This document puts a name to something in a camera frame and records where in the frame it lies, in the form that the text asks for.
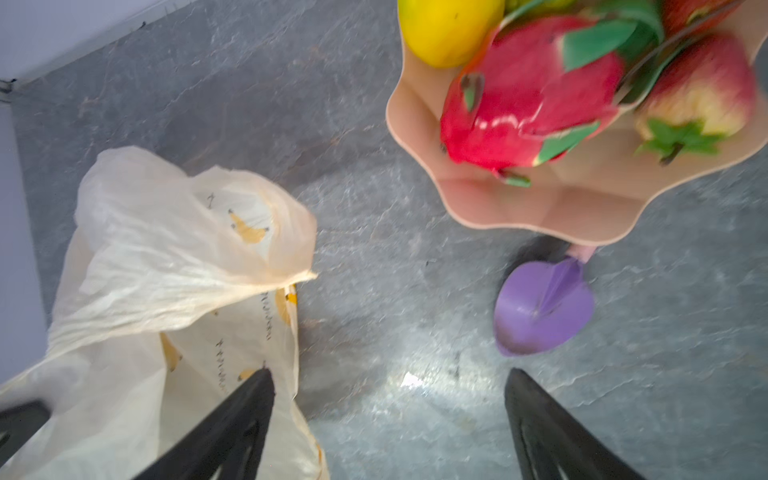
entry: fruit stem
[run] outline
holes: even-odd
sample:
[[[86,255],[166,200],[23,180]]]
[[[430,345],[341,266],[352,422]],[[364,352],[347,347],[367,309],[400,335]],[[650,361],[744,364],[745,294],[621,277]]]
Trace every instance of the fruit stem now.
[[[683,144],[675,144],[674,148],[672,149],[672,153],[667,155],[666,157],[662,158],[659,163],[662,167],[666,167],[667,165],[671,164],[675,158],[677,158],[677,155],[680,154],[681,151],[683,151],[683,148],[685,145]]]

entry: lemon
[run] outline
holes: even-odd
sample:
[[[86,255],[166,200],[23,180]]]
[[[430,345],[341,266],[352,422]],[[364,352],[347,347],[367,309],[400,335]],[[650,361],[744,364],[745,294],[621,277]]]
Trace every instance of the lemon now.
[[[518,7],[529,3],[530,1],[531,0],[507,0],[506,12],[509,13],[512,10],[515,10]],[[568,7],[573,5],[575,2],[576,0],[549,0],[549,2],[544,2],[538,7],[535,7],[530,11],[529,15],[538,17],[542,15],[550,15],[553,13],[562,13],[568,10]]]
[[[501,23],[505,0],[398,0],[406,44],[432,67],[468,62]]]

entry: fruit basket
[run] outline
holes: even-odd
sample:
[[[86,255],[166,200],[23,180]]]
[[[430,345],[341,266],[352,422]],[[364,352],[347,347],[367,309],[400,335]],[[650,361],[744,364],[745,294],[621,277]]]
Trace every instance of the fruit basket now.
[[[717,30],[735,34],[754,62],[768,37],[766,18],[766,0],[746,0]],[[440,116],[460,68],[432,68],[402,45],[402,75],[387,104],[387,125],[432,178],[446,210],[467,227],[525,228],[581,245],[607,245],[626,236],[657,195],[738,164],[768,143],[768,99],[762,91],[750,123],[720,144],[717,156],[683,154],[668,167],[660,167],[652,153],[635,154],[642,140],[626,114],[562,160],[515,169],[530,177],[532,186],[512,187],[443,152]]]

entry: stone tile floor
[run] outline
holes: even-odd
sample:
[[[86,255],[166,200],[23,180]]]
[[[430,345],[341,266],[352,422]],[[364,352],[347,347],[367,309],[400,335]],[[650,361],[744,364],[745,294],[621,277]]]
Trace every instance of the stone tile floor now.
[[[590,263],[589,326],[503,359],[495,295],[556,243],[445,213],[384,123],[399,49],[393,0],[199,0],[14,92],[48,308],[98,152],[253,170],[319,222],[298,400],[335,480],[519,478],[502,401],[513,366],[648,478],[764,478],[766,151],[656,199]],[[423,386],[401,387],[406,373]]]

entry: white plastic bag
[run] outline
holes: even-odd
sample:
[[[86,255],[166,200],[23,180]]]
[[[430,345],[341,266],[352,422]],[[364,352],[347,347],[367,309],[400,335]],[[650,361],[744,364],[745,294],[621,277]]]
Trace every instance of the white plastic bag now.
[[[293,401],[290,285],[314,278],[312,214],[250,172],[189,178],[126,147],[99,155],[75,219],[48,356],[0,387],[0,408],[40,398],[52,417],[0,477],[131,478],[266,366],[276,399],[258,479],[327,478]],[[182,355],[173,372],[159,332]]]

